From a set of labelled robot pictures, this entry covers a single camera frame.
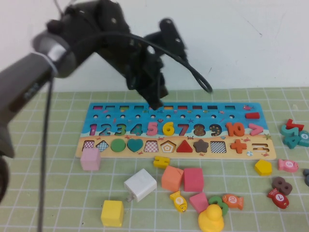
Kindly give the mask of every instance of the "red triangle piece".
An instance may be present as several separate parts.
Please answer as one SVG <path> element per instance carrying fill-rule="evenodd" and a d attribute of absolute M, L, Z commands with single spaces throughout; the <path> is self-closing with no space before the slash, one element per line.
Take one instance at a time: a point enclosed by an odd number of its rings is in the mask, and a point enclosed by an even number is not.
<path fill-rule="evenodd" d="M 193 149 L 186 140 L 183 140 L 183 142 L 179 145 L 176 151 L 177 152 L 193 152 Z"/>

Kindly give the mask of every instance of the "green number 3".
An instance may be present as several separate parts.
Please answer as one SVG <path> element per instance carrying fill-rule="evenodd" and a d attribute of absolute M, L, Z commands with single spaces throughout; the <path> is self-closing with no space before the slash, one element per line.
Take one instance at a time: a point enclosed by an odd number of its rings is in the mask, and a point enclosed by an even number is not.
<path fill-rule="evenodd" d="M 118 124 L 118 132 L 115 133 L 115 135 L 121 136 L 126 134 L 126 125 L 125 124 Z"/>
<path fill-rule="evenodd" d="M 221 197 L 218 197 L 218 196 L 210 197 L 210 199 L 208 200 L 208 204 L 217 204 L 222 209 L 222 216 L 227 214 L 228 206 L 227 206 L 227 204 L 222 202 Z"/>

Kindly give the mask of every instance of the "white cube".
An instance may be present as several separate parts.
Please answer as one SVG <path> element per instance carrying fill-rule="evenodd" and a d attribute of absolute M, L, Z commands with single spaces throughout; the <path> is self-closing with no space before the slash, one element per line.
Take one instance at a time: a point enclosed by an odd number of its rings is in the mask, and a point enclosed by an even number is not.
<path fill-rule="evenodd" d="M 128 201 L 133 197 L 139 202 L 156 189 L 156 180 L 145 169 L 142 169 L 125 181 L 125 188 L 130 192 Z"/>

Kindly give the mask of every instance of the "orange cube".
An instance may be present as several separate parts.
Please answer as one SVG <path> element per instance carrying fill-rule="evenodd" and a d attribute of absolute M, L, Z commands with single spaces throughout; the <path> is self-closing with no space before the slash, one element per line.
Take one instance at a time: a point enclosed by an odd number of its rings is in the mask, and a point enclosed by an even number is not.
<path fill-rule="evenodd" d="M 183 181 L 183 170 L 167 166 L 162 175 L 162 188 L 177 192 Z"/>

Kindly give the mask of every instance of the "rubber duck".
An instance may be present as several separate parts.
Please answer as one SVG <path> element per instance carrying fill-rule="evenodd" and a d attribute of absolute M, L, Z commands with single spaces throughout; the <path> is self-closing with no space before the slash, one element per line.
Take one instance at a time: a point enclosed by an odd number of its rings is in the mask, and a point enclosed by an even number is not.
<path fill-rule="evenodd" d="M 224 228 L 222 209 L 211 204 L 198 216 L 198 225 L 203 232 L 220 232 Z"/>

